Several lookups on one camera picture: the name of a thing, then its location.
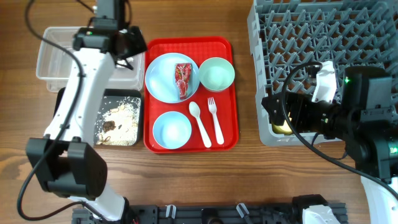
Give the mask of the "yellow plastic cup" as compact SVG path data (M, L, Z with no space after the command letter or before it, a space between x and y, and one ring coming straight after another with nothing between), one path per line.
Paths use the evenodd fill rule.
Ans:
M291 128L289 127L289 125L287 123L284 123L282 126L278 126L278 125L272 124L272 130L276 134L290 135L290 134L293 133Z

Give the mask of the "red snack wrapper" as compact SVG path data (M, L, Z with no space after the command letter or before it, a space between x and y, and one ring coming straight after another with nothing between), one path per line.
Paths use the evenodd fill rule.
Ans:
M183 100L187 97L188 83L192 74L191 63L177 63L175 65L175 83L179 92L179 99Z

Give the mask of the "mint green bowl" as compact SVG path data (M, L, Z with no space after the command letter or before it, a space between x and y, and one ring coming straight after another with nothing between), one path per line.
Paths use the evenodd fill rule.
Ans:
M207 90L221 92L233 84L235 69L228 60L212 57L200 65L199 79Z

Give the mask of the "white plastic spoon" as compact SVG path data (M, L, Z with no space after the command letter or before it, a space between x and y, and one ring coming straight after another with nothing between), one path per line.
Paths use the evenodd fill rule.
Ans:
M201 138L202 138L202 141L204 143L204 146L206 148L210 148L211 147L210 137L209 137L209 135L208 135L208 133L207 133L202 121L201 121L200 108L194 101L191 101L189 103L189 112L197 121L198 128L199 128L199 131L200 131Z

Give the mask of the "small light blue bowl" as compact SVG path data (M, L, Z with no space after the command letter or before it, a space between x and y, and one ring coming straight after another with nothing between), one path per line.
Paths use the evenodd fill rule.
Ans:
M153 137L158 145L166 149L180 149L192 135L189 119L178 111L169 111L160 115L152 128Z

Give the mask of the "white plastic fork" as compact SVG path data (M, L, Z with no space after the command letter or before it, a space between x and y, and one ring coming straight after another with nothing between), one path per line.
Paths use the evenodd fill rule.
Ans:
M214 127L215 127L215 136L216 136L216 142L219 145L222 145L224 143L224 136L221 130L221 126L220 123L218 121L218 117L217 117L217 107L216 107L216 103L213 97L208 98L208 109L209 112L211 113L212 117L213 117L213 122L214 122Z

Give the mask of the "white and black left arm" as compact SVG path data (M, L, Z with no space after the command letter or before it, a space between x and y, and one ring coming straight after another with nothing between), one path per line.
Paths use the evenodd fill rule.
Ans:
M106 162L94 149L94 125L108 80L117 66L147 50L140 28L131 25L129 1L98 1L87 26L73 36L67 55L75 68L41 138L25 151L43 191L81 205L100 223L137 223L127 198L108 184Z

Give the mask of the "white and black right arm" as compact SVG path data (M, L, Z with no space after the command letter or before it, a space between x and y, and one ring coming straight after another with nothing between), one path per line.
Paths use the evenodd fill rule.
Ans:
M371 223L397 223L397 123L392 119L391 86L392 76L384 69L353 66L344 70L340 103L312 101L286 86L261 101L274 124L287 123L312 152L360 175ZM306 131L344 141L355 166L316 149L301 135Z

